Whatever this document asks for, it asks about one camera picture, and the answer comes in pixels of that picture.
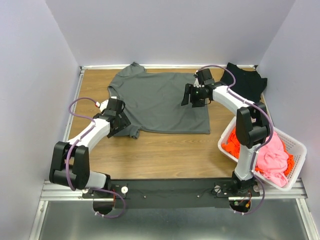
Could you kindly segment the grey t shirt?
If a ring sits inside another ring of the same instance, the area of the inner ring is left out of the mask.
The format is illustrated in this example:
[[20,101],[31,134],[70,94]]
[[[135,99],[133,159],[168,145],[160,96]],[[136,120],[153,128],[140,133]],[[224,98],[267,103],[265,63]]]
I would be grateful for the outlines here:
[[150,73],[133,62],[119,71],[108,86],[110,96],[124,101],[130,126],[118,137],[137,139],[141,131],[161,134],[209,134],[208,108],[181,105],[192,73]]

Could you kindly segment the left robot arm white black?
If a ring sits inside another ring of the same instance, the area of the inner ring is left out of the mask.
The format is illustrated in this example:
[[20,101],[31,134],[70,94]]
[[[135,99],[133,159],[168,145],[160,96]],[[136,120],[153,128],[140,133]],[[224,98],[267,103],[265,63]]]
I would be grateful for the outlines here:
[[90,120],[90,124],[77,136],[68,141],[59,141],[53,148],[49,181],[69,187],[71,190],[93,190],[104,198],[111,191],[111,177],[108,174],[90,170],[90,152],[103,138],[111,138],[131,125],[125,114],[125,102],[111,97],[101,103],[92,98],[99,109],[94,117],[87,117],[69,111],[74,117]]

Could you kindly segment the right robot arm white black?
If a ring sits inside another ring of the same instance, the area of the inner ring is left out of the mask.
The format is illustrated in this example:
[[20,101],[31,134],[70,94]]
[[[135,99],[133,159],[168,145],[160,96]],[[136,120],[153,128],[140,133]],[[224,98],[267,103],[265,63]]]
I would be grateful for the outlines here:
[[257,184],[255,166],[258,152],[273,135],[273,124],[266,106],[241,97],[222,81],[214,81],[207,66],[197,70],[194,77],[193,84],[185,85],[181,105],[191,104],[193,108],[199,108],[211,102],[220,103],[235,115],[235,133],[240,143],[232,176],[218,179],[214,184],[214,193],[218,198],[244,195]]

